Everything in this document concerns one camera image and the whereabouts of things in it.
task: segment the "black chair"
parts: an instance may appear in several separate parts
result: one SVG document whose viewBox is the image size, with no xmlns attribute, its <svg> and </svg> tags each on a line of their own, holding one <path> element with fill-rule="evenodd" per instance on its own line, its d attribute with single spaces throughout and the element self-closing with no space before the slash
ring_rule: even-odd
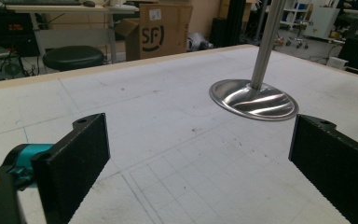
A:
<svg viewBox="0 0 358 224">
<path fill-rule="evenodd" d="M 103 65 L 103 53 L 90 46 L 67 46 L 49 50 L 43 64 L 51 69 L 69 71 Z"/>
</svg>

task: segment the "round stool cushion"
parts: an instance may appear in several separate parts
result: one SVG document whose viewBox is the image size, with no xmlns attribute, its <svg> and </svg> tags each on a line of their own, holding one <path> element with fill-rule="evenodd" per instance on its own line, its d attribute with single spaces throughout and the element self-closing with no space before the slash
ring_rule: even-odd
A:
<svg viewBox="0 0 358 224">
<path fill-rule="evenodd" d="M 60 71 L 87 68 L 103 65 L 103 53 L 90 46 L 68 46 L 48 51 L 43 63 Z"/>
</svg>

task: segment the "black object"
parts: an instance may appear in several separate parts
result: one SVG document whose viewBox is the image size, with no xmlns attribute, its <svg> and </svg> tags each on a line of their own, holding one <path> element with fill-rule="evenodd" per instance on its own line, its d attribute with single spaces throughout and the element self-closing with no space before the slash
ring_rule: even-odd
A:
<svg viewBox="0 0 358 224">
<path fill-rule="evenodd" d="M 213 18 L 210 42 L 216 48 L 224 47 L 227 21 L 221 18 Z"/>
<path fill-rule="evenodd" d="M 77 0 L 0 0 L 5 5 L 19 6 L 80 6 Z"/>
<path fill-rule="evenodd" d="M 6 49 L 0 48 L 0 80 L 25 77 L 20 57 Z"/>
<path fill-rule="evenodd" d="M 348 61 L 348 67 L 358 69 L 358 39 L 348 38 L 338 58 Z"/>
<path fill-rule="evenodd" d="M 30 14 L 0 7 L 0 47 L 21 57 L 39 56 Z"/>
<path fill-rule="evenodd" d="M 85 2 L 83 2 L 83 6 L 85 6 L 85 7 L 95 7 L 95 3 L 93 1 L 85 1 Z"/>
<path fill-rule="evenodd" d="M 297 115 L 289 160 L 350 223 L 358 224 L 358 142 L 336 127 Z"/>
<path fill-rule="evenodd" d="M 103 65 L 103 53 L 90 46 L 68 46 L 48 51 L 43 56 L 45 66 L 69 71 Z"/>
<path fill-rule="evenodd" d="M 31 158 L 33 174 L 17 167 L 29 145 L 12 149 L 0 167 L 0 224 L 23 224 L 18 189 L 37 183 L 47 223 L 68 223 L 110 158 L 105 115 L 79 119 L 47 151 Z"/>
<path fill-rule="evenodd" d="M 239 43 L 245 5 L 246 0 L 230 0 L 224 47 L 235 46 Z"/>
</svg>

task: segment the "metal stand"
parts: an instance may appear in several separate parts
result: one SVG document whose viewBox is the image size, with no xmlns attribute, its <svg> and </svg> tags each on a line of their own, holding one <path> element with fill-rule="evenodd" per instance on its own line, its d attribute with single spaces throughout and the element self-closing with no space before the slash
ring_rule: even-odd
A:
<svg viewBox="0 0 358 224">
<path fill-rule="evenodd" d="M 284 3 L 272 2 L 252 80 L 222 80 L 209 89 L 211 98 L 226 110 L 249 119 L 261 120 L 290 119 L 298 113 L 298 104 L 291 96 L 263 84 Z"/>
</svg>

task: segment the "black stool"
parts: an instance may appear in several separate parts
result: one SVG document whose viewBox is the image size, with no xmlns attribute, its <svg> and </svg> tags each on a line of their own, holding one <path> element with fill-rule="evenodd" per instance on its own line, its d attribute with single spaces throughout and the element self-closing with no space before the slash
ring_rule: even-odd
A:
<svg viewBox="0 0 358 224">
<path fill-rule="evenodd" d="M 48 51 L 43 64 L 51 69 L 69 71 L 103 65 L 103 53 L 90 46 L 68 46 Z"/>
</svg>

